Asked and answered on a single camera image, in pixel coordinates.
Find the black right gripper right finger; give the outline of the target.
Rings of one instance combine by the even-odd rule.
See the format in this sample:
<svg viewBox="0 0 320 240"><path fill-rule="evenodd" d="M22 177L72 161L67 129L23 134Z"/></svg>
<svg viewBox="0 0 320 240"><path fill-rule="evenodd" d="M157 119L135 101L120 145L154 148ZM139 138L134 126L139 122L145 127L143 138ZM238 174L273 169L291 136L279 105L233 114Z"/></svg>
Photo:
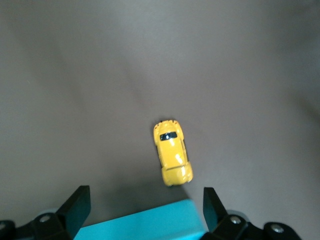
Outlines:
<svg viewBox="0 0 320 240"><path fill-rule="evenodd" d="M300 240L290 226L280 222L267 222L258 228L238 214L229 214L212 187L203 189L203 215L208 232L204 240Z"/></svg>

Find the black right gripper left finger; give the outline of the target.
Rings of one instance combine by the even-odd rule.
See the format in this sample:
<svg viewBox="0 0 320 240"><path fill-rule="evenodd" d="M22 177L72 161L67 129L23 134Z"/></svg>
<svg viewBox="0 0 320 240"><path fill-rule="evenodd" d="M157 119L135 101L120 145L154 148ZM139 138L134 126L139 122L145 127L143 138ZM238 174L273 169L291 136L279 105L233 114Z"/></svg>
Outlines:
<svg viewBox="0 0 320 240"><path fill-rule="evenodd" d="M79 186L55 212L38 215L17 227L12 220L0 221L2 240L73 240L91 212L88 185Z"/></svg>

